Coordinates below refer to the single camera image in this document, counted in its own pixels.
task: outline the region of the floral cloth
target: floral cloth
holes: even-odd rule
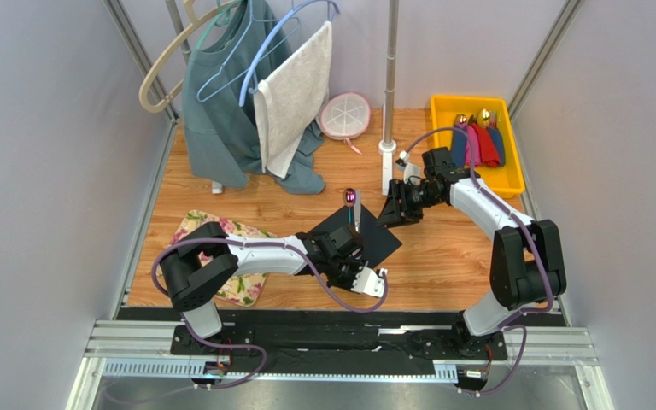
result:
[[[199,210],[192,210],[181,221],[181,225],[179,225],[178,230],[174,233],[172,240],[169,241],[169,245],[175,244],[181,238],[207,222],[219,222],[226,233],[232,233],[241,237],[276,237],[272,233],[263,231],[262,229],[242,225],[234,220],[220,218],[219,216],[207,214]],[[207,262],[212,260],[212,258],[204,255],[200,255],[200,258],[202,259],[203,265],[206,265]],[[266,272],[232,277],[222,286],[222,289],[217,292],[217,296],[215,297],[223,301],[232,302],[238,306],[252,306],[257,302],[257,297],[262,292],[262,287],[265,285],[266,280]]]

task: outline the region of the wooden table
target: wooden table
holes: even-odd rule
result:
[[[394,135],[399,150],[431,129],[429,112],[423,109],[397,110]],[[378,214],[384,205],[381,195],[381,112],[354,144],[357,155],[345,143],[326,139],[315,153],[315,171],[323,175],[326,187],[317,196],[287,194],[266,175],[250,176],[244,190],[225,187],[213,195],[211,183],[191,175],[184,134],[179,129],[169,156],[161,191],[156,200],[136,276],[128,298],[129,306],[170,306],[169,300],[151,283],[149,269],[179,227],[187,212],[200,209],[270,231],[279,236],[307,231],[343,205],[347,187],[361,189],[361,201]],[[420,143],[413,159],[427,149]],[[341,164],[350,161],[351,169]],[[519,198],[509,201],[521,209]],[[472,221],[459,211],[437,205],[425,210],[416,225],[395,228],[403,246],[381,267],[389,269],[389,297],[386,310],[461,310],[476,302],[489,289],[491,242]],[[347,303],[360,308],[376,300],[346,290],[335,292]],[[217,301],[218,306],[232,307]],[[312,276],[289,277],[273,274],[267,279],[258,302],[252,308],[340,308]]]

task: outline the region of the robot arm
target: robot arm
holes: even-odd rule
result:
[[[400,165],[409,169],[404,155]],[[558,227],[550,220],[535,221],[521,214],[493,193],[481,178],[480,191],[472,181],[470,171],[452,163],[446,147],[422,154],[425,177],[417,184],[412,178],[393,179],[389,195],[377,224],[387,227],[418,223],[422,209],[444,202],[469,216],[493,242],[489,279],[491,290],[463,314],[455,326],[460,344],[481,346],[482,340],[500,331],[517,311],[546,301],[546,292],[535,261],[526,261],[524,251],[529,245],[514,213],[534,238],[535,246],[554,296],[565,291],[565,268],[560,249]]]
[[[160,266],[174,309],[184,315],[201,337],[210,337],[221,330],[212,298],[232,276],[258,272],[312,274],[306,258],[293,249],[325,273],[328,286],[370,296],[384,293],[384,280],[360,258],[363,241],[348,225],[331,233],[246,238],[224,233],[219,223],[209,222],[182,241],[191,239],[217,239],[219,243],[179,247],[164,257]],[[212,258],[205,266],[200,261],[201,254]]]

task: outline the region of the yellow bin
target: yellow bin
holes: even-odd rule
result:
[[[510,126],[510,114],[507,112],[505,100],[487,97],[432,96],[431,124],[434,129],[443,126],[453,126],[454,119],[459,114],[467,118],[483,108],[497,113],[497,129],[502,135],[505,146],[505,166],[497,168],[476,167],[482,179],[498,196],[506,199],[514,198],[525,191],[523,171],[520,168],[518,148],[515,145],[513,127]],[[430,148],[452,147],[452,132],[443,131],[429,138]]]

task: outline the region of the garment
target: garment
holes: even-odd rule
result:
[[[249,24],[249,3],[256,20]],[[239,107],[242,80],[232,82],[224,90],[198,102],[199,89],[220,71],[220,66],[235,46],[234,54],[200,94],[204,98],[244,72],[257,50],[277,22],[265,0],[247,0],[232,16],[223,36],[212,46],[193,50],[184,77],[183,117],[184,136],[191,172],[223,185],[243,188],[249,178],[244,172],[263,173],[260,141],[255,126],[255,107],[251,96]],[[237,40],[244,34],[242,41]],[[257,64],[255,76],[264,79],[289,56],[290,47],[279,32],[269,50],[274,50]],[[323,179],[313,172],[313,152],[323,143],[317,125],[304,130],[301,142],[285,178],[276,179],[289,193],[319,193],[325,187]]]
[[[505,144],[502,142],[502,135],[500,130],[492,126],[487,127],[487,132],[489,132],[489,137],[492,139],[492,144],[497,149],[497,156],[500,157],[500,167],[505,166]]]
[[[482,160],[479,156],[479,141],[477,140],[477,132],[471,126],[467,127],[467,134],[469,138],[467,139],[467,146],[465,152],[465,165],[470,165],[472,158],[475,161],[475,167],[482,165]]]
[[[480,159],[483,165],[490,168],[497,168],[497,165],[500,164],[500,157],[497,155],[497,149],[492,144],[492,138],[489,137],[489,133],[477,123],[472,124],[472,128],[477,133]]]
[[[262,169],[284,177],[305,127],[315,120],[328,91],[333,50],[327,21],[280,67],[260,81],[255,122]]]
[[[467,131],[467,126],[458,126],[457,128]],[[457,167],[463,167],[465,165],[465,152],[467,150],[467,137],[465,134],[460,132],[452,132],[452,148],[449,151],[452,154],[452,162]]]

